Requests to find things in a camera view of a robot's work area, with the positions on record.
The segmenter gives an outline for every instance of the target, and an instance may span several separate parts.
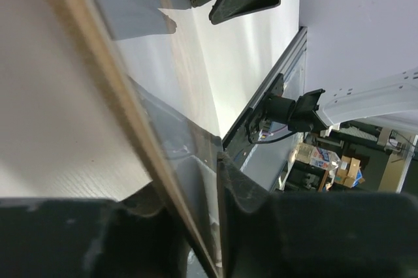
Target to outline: white curved bracket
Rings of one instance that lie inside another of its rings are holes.
[[[317,114],[328,126],[358,118],[418,110],[418,67],[352,88],[326,91],[318,104]]]

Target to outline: white wall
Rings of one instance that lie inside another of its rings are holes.
[[[300,22],[308,26],[307,91],[418,65],[418,0],[300,0]],[[395,117],[418,127],[418,112]]]
[[[121,200],[147,184],[49,6],[0,7],[0,198]]]

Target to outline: black cylinder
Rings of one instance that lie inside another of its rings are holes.
[[[286,125],[295,109],[295,105],[295,100],[271,95],[265,102],[266,117],[271,121]]]

